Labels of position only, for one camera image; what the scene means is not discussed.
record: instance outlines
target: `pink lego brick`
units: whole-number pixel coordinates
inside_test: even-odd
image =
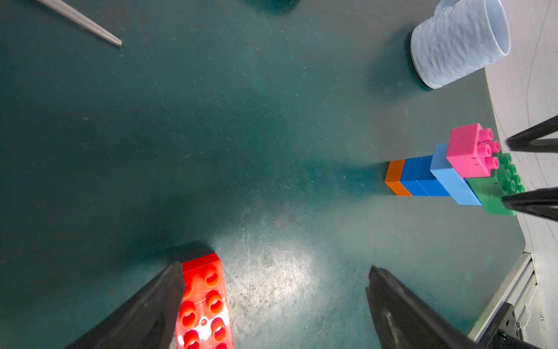
[[[492,130],[483,130],[480,123],[454,128],[446,158],[462,178],[489,177],[498,168],[492,153],[500,151],[500,143],[492,138]]]

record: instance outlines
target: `blue lego brick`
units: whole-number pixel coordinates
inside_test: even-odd
[[[430,164],[432,163],[432,155],[423,156],[418,169],[417,182],[426,190],[431,197],[448,197],[450,193],[430,172]]]
[[[477,205],[481,203],[465,179],[455,171],[446,159],[449,143],[436,144],[430,172],[436,177],[451,197],[460,205]]]
[[[418,170],[422,157],[413,157],[412,159],[405,160],[403,172],[399,182],[413,195],[414,197],[428,197],[428,193],[417,182]]]

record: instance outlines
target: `black tripod leg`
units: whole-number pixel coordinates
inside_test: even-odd
[[[506,143],[514,151],[558,152],[558,138],[540,139],[556,131],[558,131],[558,115],[511,136]]]
[[[511,210],[558,222],[558,187],[508,195],[502,201]]]

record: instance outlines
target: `white floor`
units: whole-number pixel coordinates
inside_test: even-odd
[[[486,68],[501,140],[558,114],[558,0],[501,0],[511,53]],[[526,190],[558,187],[558,154],[512,153]],[[558,223],[518,214],[532,254],[539,300],[533,303],[529,340],[558,348]]]

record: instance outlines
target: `red lego brick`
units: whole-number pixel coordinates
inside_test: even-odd
[[[178,349],[234,349],[221,260],[182,263],[184,296],[176,319]]]
[[[451,130],[446,158],[461,178],[490,177],[498,168],[492,153],[500,151],[500,143],[492,138],[492,130],[483,130],[480,123]]]

